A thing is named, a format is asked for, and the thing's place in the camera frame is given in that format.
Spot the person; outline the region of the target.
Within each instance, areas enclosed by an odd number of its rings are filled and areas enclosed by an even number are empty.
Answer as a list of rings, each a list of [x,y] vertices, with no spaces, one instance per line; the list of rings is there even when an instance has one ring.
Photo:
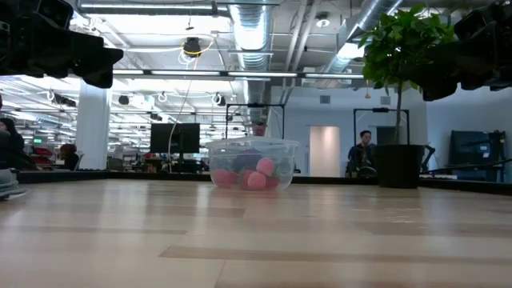
[[[373,178],[377,176],[372,154],[372,134],[369,130],[360,133],[360,143],[353,146],[348,154],[346,175],[349,178]]]
[[[75,170],[80,157],[77,155],[77,147],[74,144],[64,144],[60,147],[63,166],[68,170]]]
[[[16,131],[14,121],[9,118],[0,118],[0,168],[27,168],[24,139]]]

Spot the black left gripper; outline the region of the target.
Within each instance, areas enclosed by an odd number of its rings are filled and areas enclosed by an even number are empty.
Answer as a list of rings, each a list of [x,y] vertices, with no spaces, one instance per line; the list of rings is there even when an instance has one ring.
[[[105,47],[104,38],[73,32],[69,26],[69,19],[0,19],[0,76],[65,78],[79,67],[85,83],[111,88],[113,65],[124,51]]]

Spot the purple toy eggplant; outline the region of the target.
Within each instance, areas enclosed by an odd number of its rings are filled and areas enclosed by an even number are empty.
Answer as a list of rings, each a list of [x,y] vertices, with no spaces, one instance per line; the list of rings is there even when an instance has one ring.
[[[233,172],[240,172],[242,170],[255,170],[261,158],[262,156],[260,154],[237,155],[232,163]]]

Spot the black computer monitor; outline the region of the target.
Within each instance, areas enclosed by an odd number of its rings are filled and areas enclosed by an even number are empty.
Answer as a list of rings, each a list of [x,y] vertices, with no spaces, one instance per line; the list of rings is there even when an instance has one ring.
[[[193,154],[200,149],[198,123],[154,123],[150,129],[150,152]]]

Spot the clear plastic tupperware container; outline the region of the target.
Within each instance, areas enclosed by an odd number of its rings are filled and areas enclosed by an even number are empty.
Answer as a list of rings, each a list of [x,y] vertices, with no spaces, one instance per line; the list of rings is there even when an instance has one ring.
[[[285,189],[291,184],[298,149],[296,141],[256,136],[218,140],[207,143],[206,147],[208,149],[210,174],[216,169],[233,172],[232,163],[237,155],[260,154],[262,158],[271,158],[274,162],[274,173],[271,177],[280,180],[280,184],[275,190]],[[255,171],[256,169],[234,172],[238,175],[237,183],[226,189],[250,190],[246,186],[246,180],[249,174]]]

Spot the silver ventilation duct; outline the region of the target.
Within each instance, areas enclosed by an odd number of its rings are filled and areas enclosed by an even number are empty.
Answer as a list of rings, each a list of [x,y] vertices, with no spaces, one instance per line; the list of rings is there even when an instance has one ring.
[[[233,20],[234,40],[237,50],[249,52],[238,54],[238,64],[244,72],[262,72],[270,68],[270,56],[264,54],[270,48],[272,9],[262,5],[230,5]],[[244,80],[243,93],[246,104],[263,104],[270,96],[270,84],[258,80]],[[246,109],[251,123],[263,122],[267,108]]]
[[[322,74],[341,74],[355,58],[362,58],[362,42],[365,32],[378,24],[381,14],[391,15],[403,0],[365,0],[355,16],[345,19],[337,33],[337,51],[332,59],[320,69]]]

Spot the black diagonal frame strut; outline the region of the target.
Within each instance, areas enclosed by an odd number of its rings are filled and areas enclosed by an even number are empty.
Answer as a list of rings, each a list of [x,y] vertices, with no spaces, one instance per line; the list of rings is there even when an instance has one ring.
[[[421,172],[421,174],[435,174],[435,173],[441,173],[441,172],[447,172],[447,171],[453,171],[453,170],[487,170],[487,169],[493,169],[493,168],[501,169],[504,167],[505,164],[507,164],[509,162],[512,162],[512,158],[508,158],[508,159],[501,160],[498,162],[479,164],[479,165],[449,166],[449,167],[439,168],[439,169],[435,169],[435,170],[426,170],[426,171]]]

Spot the black plant pot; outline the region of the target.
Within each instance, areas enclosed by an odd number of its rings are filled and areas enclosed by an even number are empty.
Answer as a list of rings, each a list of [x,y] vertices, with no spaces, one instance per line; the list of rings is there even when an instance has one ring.
[[[380,187],[416,189],[424,151],[420,145],[374,146],[374,168]]]

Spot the white door panel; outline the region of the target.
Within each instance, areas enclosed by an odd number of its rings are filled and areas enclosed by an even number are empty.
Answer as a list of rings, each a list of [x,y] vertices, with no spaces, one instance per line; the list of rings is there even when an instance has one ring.
[[[310,176],[339,178],[340,133],[337,126],[310,127]]]

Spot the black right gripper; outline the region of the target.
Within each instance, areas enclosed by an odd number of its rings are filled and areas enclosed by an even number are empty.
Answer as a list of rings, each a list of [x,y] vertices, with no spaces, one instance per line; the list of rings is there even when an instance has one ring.
[[[512,87],[512,26],[489,23],[458,41],[439,43],[423,53],[419,67],[422,97],[433,102],[464,90],[488,86],[491,91]]]

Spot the black rig frame stand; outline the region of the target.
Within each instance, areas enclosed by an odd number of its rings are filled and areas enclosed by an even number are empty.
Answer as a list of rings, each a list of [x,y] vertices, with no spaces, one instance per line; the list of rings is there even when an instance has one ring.
[[[224,113],[225,139],[228,139],[229,124],[236,118],[242,121],[242,131],[245,135],[253,136],[252,126],[256,122],[267,124],[264,137],[271,136],[271,124],[276,121],[278,125],[278,135],[281,139],[285,137],[285,116],[286,107],[283,104],[269,103],[245,103],[245,104],[227,104]]]
[[[353,110],[354,146],[361,142],[361,132],[369,131],[376,142],[371,145],[410,145],[410,112],[400,111],[400,124],[396,130],[396,109],[356,108]]]

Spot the green potted tree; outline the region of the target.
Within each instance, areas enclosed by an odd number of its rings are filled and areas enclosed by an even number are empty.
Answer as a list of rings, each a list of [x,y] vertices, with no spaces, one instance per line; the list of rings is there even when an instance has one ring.
[[[382,13],[378,24],[364,33],[359,47],[364,51],[364,79],[372,81],[377,89],[397,88],[396,121],[393,143],[400,143],[402,92],[406,84],[414,89],[418,83],[401,74],[405,66],[426,64],[427,49],[454,40],[454,28],[443,24],[439,14],[423,14],[418,4],[409,10],[397,10],[392,15]]]

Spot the pink toy fruit ball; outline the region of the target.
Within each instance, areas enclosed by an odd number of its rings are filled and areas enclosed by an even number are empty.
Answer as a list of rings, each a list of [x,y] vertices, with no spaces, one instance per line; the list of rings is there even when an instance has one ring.
[[[266,188],[266,176],[260,172],[251,172],[246,180],[246,186],[250,190],[264,190]]]
[[[271,158],[261,158],[256,165],[256,171],[267,177],[271,177],[274,173],[273,160]]]
[[[224,169],[216,169],[211,173],[212,182],[218,187],[231,188],[237,183],[238,175]]]

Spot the dark wall screen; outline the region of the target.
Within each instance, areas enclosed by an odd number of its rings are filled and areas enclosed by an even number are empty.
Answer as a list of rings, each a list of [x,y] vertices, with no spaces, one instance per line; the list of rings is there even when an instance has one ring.
[[[452,130],[448,165],[484,165],[504,161],[506,160],[505,144],[505,131]]]

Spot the white building column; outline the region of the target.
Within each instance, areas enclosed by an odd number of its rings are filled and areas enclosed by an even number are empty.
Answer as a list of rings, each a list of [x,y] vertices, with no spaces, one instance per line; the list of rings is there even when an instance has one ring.
[[[76,147],[82,153],[80,169],[106,168],[111,99],[110,89],[100,89],[81,80],[76,130]]]

